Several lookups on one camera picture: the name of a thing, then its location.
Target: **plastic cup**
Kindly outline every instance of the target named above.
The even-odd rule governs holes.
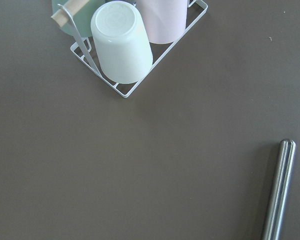
[[[124,1],[98,8],[91,31],[103,73],[119,84],[131,84],[149,73],[153,55],[139,11]]]
[[[59,8],[57,4],[64,5],[68,0],[51,0],[52,13],[55,13]],[[95,11],[105,3],[105,0],[90,0],[76,15],[73,16],[76,27],[81,37],[91,37],[90,22]],[[71,30],[67,25],[63,26],[61,30],[72,36]]]
[[[186,30],[188,0],[137,0],[149,41],[168,44]]]

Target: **wooden handle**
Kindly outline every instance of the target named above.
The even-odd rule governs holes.
[[[80,11],[90,0],[68,0],[63,6],[74,16]],[[61,9],[56,11],[51,18],[62,28],[68,21],[68,15]]]

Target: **stainless steel rod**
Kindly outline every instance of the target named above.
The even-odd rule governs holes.
[[[296,143],[294,141],[284,139],[280,142],[261,240],[279,240],[295,152]]]

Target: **gray-brown countertop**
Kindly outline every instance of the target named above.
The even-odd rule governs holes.
[[[49,0],[0,0],[0,240],[259,240],[284,138],[300,240],[300,0],[207,3],[124,99]]]

